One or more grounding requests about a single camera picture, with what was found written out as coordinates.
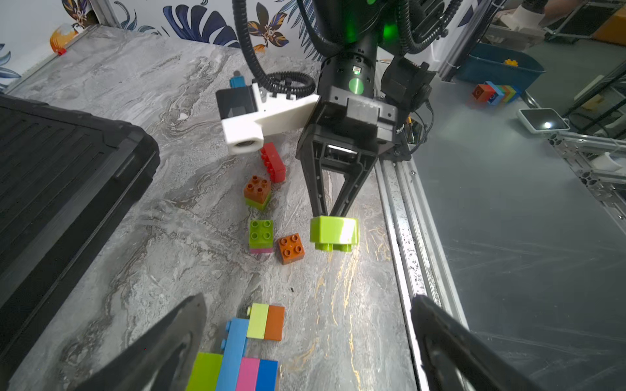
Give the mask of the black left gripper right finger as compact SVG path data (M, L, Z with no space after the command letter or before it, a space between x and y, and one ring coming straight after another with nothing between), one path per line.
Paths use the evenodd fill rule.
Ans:
M412 325L430 390L539 390L477 337L424 295L412 299Z

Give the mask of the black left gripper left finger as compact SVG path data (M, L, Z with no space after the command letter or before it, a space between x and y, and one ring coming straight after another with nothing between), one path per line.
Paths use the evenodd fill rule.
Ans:
M201 293L184 299L78 390L185 390L200 349L207 309Z

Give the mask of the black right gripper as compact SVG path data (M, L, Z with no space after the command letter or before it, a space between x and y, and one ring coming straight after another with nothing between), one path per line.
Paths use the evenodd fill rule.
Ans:
M316 125L325 138L345 143L345 149L355 152L364 150L380 156L399 145L396 107L336 86L326 87L320 92L320 99L306 128L313 130ZM301 138L298 142L297 158L301 162L314 217L328 215L321 164L323 146L313 138ZM377 159L376 156L359 156L356 162L340 170L344 184L331 216L347 216Z

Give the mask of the long blue lego brick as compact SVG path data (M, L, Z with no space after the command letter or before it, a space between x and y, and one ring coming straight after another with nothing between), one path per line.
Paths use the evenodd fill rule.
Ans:
M239 377L241 360L244 357L247 343L248 319L233 318L227 322L227 338L221 345L223 361L218 375L217 391L235 391Z

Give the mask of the pink lego brick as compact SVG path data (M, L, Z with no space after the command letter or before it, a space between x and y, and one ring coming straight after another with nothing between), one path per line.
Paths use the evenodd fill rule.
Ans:
M260 359L243 358L236 383L236 391L256 391Z

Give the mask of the small blue lego brick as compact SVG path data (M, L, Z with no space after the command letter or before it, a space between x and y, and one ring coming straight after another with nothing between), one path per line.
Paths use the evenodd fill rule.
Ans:
M272 360L260 360L257 374L256 391L276 391L278 385L279 363Z

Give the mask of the lime green lego brick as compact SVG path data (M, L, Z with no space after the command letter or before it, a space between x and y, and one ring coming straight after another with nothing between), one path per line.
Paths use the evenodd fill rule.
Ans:
M253 303L248 307L249 326L246 336L249 339L265 339L268 312L269 305L267 304Z

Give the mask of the green lego brick cluster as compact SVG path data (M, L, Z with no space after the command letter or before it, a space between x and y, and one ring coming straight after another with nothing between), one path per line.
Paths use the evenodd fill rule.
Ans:
M215 391L223 362L223 355L199 353L192 374L187 383L187 391Z

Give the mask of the magenta lego brick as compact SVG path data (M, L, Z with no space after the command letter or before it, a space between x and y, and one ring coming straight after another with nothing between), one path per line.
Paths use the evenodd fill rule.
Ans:
M273 253L273 248L262 248L262 249L250 249L249 252L252 254L264 254L264 253Z

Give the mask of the red lego brick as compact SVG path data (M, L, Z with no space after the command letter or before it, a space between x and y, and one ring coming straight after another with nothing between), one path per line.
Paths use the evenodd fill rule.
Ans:
M273 183L285 181L286 169L274 143L265 143L260 149L262 162Z

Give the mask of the green lego brick front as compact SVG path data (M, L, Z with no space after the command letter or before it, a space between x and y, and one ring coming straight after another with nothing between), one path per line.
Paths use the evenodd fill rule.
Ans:
M263 203L259 203L255 200L251 200L249 198L245 198L246 205L249 207L255 208L256 210L264 211L267 208L272 196L268 195Z

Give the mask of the colourful lego stack outside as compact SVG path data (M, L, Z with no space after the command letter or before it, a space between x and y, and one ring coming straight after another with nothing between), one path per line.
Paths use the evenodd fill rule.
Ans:
M487 103L493 106L499 104L509 104L518 99L523 90L515 86L497 85L490 81L478 84L472 92L472 97L480 103Z

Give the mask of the blue plastic bin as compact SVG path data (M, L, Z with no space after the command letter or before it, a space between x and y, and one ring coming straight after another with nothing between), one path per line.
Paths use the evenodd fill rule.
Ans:
M525 91L544 73L544 67L526 53L478 43L455 78L477 84L490 81Z

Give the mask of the white tablet device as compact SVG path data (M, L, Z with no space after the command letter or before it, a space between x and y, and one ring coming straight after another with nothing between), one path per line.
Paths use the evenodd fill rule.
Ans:
M568 123L554 109L519 109L517 117L532 134L570 130Z

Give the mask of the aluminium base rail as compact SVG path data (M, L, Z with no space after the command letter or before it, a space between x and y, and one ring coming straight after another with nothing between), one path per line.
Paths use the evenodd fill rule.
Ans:
M425 295L462 326L468 323L415 162L381 160L375 173L417 388L427 390L411 320L412 299Z

